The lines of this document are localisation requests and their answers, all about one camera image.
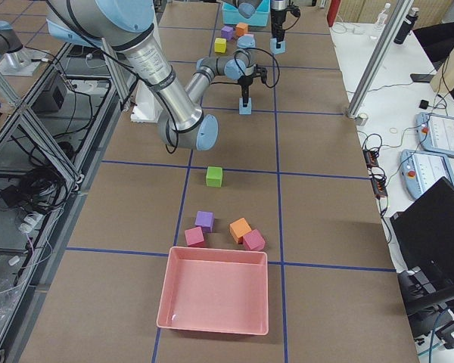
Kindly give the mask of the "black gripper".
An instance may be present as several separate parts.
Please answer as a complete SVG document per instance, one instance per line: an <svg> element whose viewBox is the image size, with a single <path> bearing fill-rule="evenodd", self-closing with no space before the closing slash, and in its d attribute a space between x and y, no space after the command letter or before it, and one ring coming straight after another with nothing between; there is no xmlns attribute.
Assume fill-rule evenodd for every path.
<svg viewBox="0 0 454 363"><path fill-rule="evenodd" d="M267 82L267 76L266 75L249 75L249 76L242 76L238 80L238 84L241 87L241 101L243 106L248 106L250 104L250 92L249 88L253 84L254 80L256 78L259 78L261 83L266 85Z"/></svg>
<svg viewBox="0 0 454 363"><path fill-rule="evenodd" d="M296 25L297 21L299 20L301 13L292 13L292 15L296 18L294 23L288 27L287 29L283 28L283 24L286 21L287 14L286 13L271 13L271 33L272 36L278 36L273 38L274 48L279 48L279 45L284 44L284 35L288 29L291 29L293 26Z"/></svg>

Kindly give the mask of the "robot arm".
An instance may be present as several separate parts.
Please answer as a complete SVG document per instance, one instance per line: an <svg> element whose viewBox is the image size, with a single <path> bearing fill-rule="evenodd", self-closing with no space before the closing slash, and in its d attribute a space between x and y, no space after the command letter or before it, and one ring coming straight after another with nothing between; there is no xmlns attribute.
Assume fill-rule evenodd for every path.
<svg viewBox="0 0 454 363"><path fill-rule="evenodd" d="M96 48L106 42L126 57L126 70L148 87L163 108L157 129L169 152L214 146L218 121L202 110L200 99L217 76L238 80L253 75L252 36L240 37L231 56L200 59L193 78L183 86L154 38L151 1L49 1L48 7L48 29L54 37Z"/></svg>
<svg viewBox="0 0 454 363"><path fill-rule="evenodd" d="M251 26L265 26L270 16L271 39L270 49L274 54L285 52L284 28L287 14L300 18L300 9L292 1L222 1L222 18L225 25L246 23Z"/></svg>

